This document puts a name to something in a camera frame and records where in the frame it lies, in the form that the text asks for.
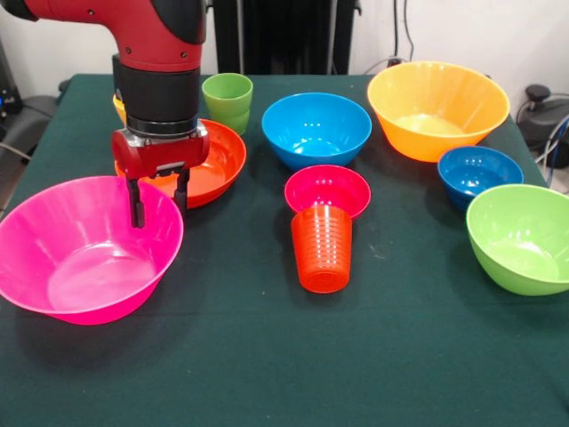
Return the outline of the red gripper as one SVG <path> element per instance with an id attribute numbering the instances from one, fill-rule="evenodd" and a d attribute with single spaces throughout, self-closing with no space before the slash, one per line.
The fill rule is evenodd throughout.
<path id="1" fill-rule="evenodd" d="M 177 173 L 174 201 L 182 214 L 186 212 L 189 169 L 201 165 L 209 154 L 209 134 L 203 125 L 199 125 L 190 135 L 178 139 L 140 137 L 124 128 L 113 132 L 111 147 L 119 169 L 127 178 L 131 223 L 134 228 L 144 228 L 145 214 L 138 181 L 131 179 L 153 177 L 162 171 L 181 169 Z"/>

